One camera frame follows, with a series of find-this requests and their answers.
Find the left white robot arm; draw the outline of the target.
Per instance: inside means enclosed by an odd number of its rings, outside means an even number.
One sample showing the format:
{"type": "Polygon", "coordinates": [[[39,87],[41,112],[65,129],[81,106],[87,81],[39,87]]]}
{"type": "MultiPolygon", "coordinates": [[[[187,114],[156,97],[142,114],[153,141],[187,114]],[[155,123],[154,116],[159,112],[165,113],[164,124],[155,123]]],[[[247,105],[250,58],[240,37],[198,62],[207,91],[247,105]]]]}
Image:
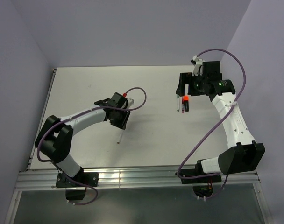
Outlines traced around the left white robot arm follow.
{"type": "Polygon", "coordinates": [[[61,118],[51,115],[44,122],[35,147],[67,175],[68,183],[79,186],[84,175],[83,168],[70,155],[73,136],[103,121],[124,130],[133,104],[133,99],[116,92],[111,98],[96,101],[92,107],[78,114],[61,118]]]}

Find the red pink pen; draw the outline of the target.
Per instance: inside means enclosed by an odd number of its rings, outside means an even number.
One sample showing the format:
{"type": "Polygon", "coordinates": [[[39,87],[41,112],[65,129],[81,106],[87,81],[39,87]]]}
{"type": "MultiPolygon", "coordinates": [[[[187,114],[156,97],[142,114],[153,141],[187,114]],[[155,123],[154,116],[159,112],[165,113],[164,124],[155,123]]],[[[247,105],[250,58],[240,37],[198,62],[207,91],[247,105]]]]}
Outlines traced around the red pink pen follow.
{"type": "Polygon", "coordinates": [[[182,97],[182,113],[185,112],[185,100],[184,97],[182,97]]]}

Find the black orange highlighter pen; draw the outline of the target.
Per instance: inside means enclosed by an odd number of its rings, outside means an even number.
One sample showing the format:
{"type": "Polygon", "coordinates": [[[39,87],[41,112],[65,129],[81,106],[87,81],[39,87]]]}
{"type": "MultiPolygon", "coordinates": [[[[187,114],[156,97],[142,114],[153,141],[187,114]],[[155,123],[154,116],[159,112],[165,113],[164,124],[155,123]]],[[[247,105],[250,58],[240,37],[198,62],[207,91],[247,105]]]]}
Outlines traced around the black orange highlighter pen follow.
{"type": "Polygon", "coordinates": [[[187,100],[184,101],[184,111],[185,112],[189,111],[189,101],[187,101],[187,100]]]}

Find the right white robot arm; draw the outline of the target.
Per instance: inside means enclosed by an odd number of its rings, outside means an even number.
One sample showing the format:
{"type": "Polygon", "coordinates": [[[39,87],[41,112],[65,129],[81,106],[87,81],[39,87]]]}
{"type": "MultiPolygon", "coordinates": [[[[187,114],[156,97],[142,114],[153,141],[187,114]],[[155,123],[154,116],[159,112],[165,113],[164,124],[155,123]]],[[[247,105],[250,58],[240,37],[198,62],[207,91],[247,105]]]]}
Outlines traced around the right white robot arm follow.
{"type": "Polygon", "coordinates": [[[180,73],[176,94],[184,96],[187,85],[188,95],[210,98],[221,118],[218,124],[223,125],[228,149],[217,157],[199,160],[191,178],[205,182],[218,174],[254,171],[265,153],[265,147],[263,143],[256,142],[249,131],[232,81],[222,78],[219,61],[205,62],[197,58],[192,59],[192,64],[192,72],[180,73]]]}

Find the white green-tip pen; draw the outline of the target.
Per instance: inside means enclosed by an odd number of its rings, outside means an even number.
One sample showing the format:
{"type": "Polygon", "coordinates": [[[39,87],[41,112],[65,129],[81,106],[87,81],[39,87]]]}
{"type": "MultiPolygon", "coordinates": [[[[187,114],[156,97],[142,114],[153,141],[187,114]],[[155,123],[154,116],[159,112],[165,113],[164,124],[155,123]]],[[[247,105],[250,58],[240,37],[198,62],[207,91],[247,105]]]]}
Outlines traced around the white green-tip pen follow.
{"type": "Polygon", "coordinates": [[[180,96],[177,95],[177,112],[180,111],[180,96]]]}

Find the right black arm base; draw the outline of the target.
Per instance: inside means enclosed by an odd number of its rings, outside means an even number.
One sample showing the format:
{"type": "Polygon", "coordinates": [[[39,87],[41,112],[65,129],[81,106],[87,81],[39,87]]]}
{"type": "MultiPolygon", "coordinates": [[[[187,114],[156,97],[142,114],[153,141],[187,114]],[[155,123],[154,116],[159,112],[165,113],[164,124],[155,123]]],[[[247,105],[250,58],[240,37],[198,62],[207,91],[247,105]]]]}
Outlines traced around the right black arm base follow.
{"type": "Polygon", "coordinates": [[[193,192],[199,197],[210,197],[213,194],[213,184],[221,183],[221,175],[206,176],[202,170],[197,168],[182,169],[179,172],[179,176],[182,184],[195,184],[193,186],[193,192]]]}

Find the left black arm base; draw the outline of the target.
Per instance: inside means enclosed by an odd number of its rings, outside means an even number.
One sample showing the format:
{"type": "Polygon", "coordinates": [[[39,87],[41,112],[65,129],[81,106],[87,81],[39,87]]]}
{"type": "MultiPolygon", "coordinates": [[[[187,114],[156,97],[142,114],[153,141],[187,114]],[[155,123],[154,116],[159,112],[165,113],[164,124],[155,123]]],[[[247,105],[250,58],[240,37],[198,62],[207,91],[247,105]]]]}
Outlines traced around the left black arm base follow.
{"type": "Polygon", "coordinates": [[[82,172],[74,177],[69,177],[65,173],[59,173],[55,187],[57,189],[66,189],[65,198],[69,203],[75,205],[86,205],[94,202],[99,193],[96,187],[98,186],[99,173],[98,172],[82,172]],[[87,190],[95,191],[95,196],[91,201],[81,203],[86,196],[87,190]]]}

